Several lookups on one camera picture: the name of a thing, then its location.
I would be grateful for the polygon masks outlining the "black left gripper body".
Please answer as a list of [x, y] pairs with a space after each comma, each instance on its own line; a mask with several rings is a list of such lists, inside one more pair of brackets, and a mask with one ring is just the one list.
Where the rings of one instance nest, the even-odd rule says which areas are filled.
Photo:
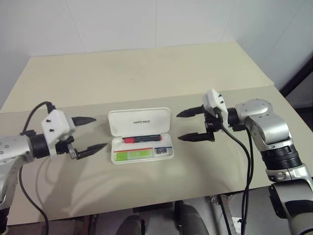
[[70, 136], [66, 140], [59, 141], [56, 145], [57, 155], [69, 154], [71, 159], [77, 159], [77, 150], [72, 146], [74, 137]]

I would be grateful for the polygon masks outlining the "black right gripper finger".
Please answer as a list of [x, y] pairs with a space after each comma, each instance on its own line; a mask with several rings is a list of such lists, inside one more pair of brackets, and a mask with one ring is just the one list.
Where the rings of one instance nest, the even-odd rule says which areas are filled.
[[181, 141], [190, 141], [190, 142], [198, 142], [198, 141], [210, 141], [209, 133], [188, 133], [178, 137]]
[[177, 114], [178, 118], [189, 118], [189, 117], [194, 117], [199, 114], [205, 114], [207, 111], [204, 109], [204, 106], [198, 106], [198, 107], [193, 107], [189, 108], [186, 110], [181, 111], [180, 113]]

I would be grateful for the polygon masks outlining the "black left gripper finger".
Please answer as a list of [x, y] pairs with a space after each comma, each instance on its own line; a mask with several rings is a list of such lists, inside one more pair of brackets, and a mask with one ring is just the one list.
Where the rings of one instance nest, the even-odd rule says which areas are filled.
[[98, 151], [100, 151], [101, 149], [103, 149], [106, 145], [107, 145], [107, 143], [100, 143], [100, 144], [96, 144], [93, 146], [89, 146], [86, 150], [83, 150], [83, 151], [77, 151], [76, 150], [76, 159], [80, 160], [82, 158], [86, 158], [88, 156], [91, 156], [91, 155], [97, 153]]
[[82, 126], [82, 125], [87, 125], [89, 123], [97, 121], [97, 119], [95, 119], [93, 117], [73, 117], [71, 119], [72, 119], [73, 124], [74, 124], [75, 127]]

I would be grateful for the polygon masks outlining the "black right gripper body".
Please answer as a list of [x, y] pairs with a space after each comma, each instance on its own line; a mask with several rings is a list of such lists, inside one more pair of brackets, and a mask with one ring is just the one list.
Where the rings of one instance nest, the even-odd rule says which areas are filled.
[[215, 141], [214, 134], [228, 127], [228, 115], [223, 117], [222, 111], [219, 108], [213, 109], [213, 114], [208, 111], [204, 113], [205, 128], [208, 134], [208, 140]]

